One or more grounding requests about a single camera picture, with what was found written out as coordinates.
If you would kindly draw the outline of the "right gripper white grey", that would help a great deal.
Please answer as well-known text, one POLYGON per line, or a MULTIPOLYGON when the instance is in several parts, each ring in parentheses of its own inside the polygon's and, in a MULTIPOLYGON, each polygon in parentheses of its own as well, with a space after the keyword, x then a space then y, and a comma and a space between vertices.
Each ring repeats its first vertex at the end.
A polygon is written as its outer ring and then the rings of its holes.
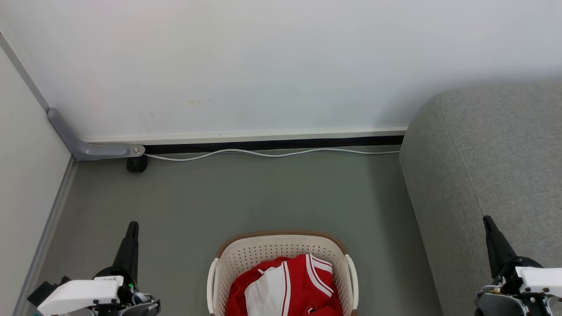
POLYGON ((476 293, 476 316, 554 316, 561 301, 561 268, 518 257, 493 218, 483 217, 493 282, 476 293))

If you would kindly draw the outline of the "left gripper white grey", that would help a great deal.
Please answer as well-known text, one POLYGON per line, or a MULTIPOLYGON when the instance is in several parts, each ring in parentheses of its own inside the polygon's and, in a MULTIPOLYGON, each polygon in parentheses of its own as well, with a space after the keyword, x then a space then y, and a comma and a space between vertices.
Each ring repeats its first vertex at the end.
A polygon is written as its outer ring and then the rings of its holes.
POLYGON ((140 292, 138 280, 139 224, 131 221, 112 267, 91 280, 62 278, 60 284, 44 282, 37 289, 37 310, 43 316, 157 316, 161 302, 140 292))

